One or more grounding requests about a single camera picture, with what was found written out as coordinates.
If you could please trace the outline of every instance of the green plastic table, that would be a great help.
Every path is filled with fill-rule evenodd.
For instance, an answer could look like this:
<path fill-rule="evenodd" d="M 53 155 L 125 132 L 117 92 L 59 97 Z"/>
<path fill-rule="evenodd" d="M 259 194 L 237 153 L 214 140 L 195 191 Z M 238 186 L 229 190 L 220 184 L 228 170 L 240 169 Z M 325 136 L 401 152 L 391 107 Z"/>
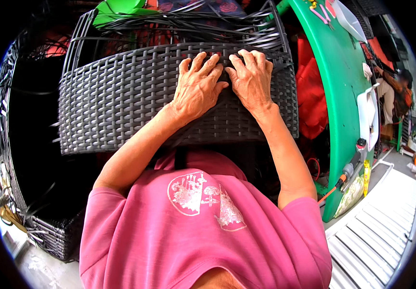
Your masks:
<path fill-rule="evenodd" d="M 316 11 L 322 13 L 318 1 Z M 310 10 L 311 3 L 304 0 L 283 0 L 277 5 L 279 14 L 292 8 L 309 40 L 324 84 L 330 124 L 330 176 L 329 186 L 334 186 L 342 169 L 355 153 L 355 143 L 360 137 L 357 96 L 371 86 L 364 78 L 362 63 L 365 57 L 359 42 L 333 19 L 331 30 Z M 373 161 L 373 151 L 367 156 Z M 327 193 L 328 188 L 319 192 Z M 330 221 L 338 208 L 343 194 L 339 189 L 328 196 L 324 222 Z"/>

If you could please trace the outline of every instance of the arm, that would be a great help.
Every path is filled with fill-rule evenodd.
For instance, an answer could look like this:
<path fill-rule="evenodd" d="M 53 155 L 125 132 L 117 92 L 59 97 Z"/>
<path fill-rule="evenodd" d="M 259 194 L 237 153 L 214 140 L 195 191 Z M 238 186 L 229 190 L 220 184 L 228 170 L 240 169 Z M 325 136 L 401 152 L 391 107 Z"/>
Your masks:
<path fill-rule="evenodd" d="M 222 73 L 222 65 L 216 65 L 219 56 L 211 56 L 202 67 L 205 56 L 205 52 L 199 53 L 190 71 L 190 58 L 181 62 L 173 101 L 163 107 L 107 161 L 93 188 L 111 188 L 126 197 L 127 190 L 163 142 L 216 104 L 219 93 L 228 83 L 217 83 Z"/>
<path fill-rule="evenodd" d="M 403 87 L 399 82 L 397 82 L 396 79 L 394 79 L 392 76 L 390 76 L 387 72 L 385 72 L 383 69 L 381 69 L 378 66 L 373 67 L 382 77 L 383 79 L 397 92 L 401 93 Z"/>
<path fill-rule="evenodd" d="M 239 51 L 245 65 L 230 55 L 235 69 L 226 67 L 232 88 L 263 130 L 280 179 L 279 209 L 300 197 L 317 199 L 311 174 L 293 137 L 279 113 L 279 107 L 270 98 L 270 78 L 273 64 L 263 53 L 244 49 Z"/>

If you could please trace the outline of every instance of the pink scissors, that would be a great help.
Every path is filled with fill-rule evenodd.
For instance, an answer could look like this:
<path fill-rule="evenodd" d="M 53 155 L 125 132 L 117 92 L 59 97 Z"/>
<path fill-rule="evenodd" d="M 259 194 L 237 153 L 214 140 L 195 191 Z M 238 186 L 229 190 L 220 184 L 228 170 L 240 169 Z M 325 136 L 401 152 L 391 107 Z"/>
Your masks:
<path fill-rule="evenodd" d="M 324 12 L 325 18 L 322 17 L 322 15 L 319 14 L 319 12 L 317 12 L 315 9 L 310 9 L 312 11 L 312 13 L 314 13 L 317 17 L 320 18 L 320 20 L 323 21 L 324 24 L 328 25 L 330 27 L 331 30 L 335 30 L 335 28 L 333 28 L 332 24 L 331 24 L 331 20 L 328 17 L 327 11 L 325 11 L 324 6 L 322 6 L 322 4 L 319 5 L 320 8 L 322 9 L 322 11 Z"/>

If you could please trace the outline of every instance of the pink t-shirt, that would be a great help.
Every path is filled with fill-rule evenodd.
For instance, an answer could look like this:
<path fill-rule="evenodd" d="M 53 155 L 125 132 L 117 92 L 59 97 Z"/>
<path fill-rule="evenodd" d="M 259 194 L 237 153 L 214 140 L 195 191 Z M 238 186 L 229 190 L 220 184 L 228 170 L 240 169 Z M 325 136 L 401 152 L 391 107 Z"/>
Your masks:
<path fill-rule="evenodd" d="M 190 288 L 209 269 L 245 288 L 328 288 L 332 262 L 317 202 L 279 210 L 227 157 L 174 154 L 145 171 L 128 198 L 89 195 L 79 271 L 90 288 Z"/>

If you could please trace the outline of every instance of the tan pants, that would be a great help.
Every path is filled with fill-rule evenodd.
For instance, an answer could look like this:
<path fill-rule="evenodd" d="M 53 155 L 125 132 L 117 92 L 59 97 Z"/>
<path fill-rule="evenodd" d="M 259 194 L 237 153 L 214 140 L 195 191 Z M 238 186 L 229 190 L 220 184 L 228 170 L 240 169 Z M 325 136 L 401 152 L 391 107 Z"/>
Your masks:
<path fill-rule="evenodd" d="M 384 98 L 384 124 L 392 124 L 392 110 L 394 109 L 394 89 L 383 79 L 377 78 L 378 100 Z"/>

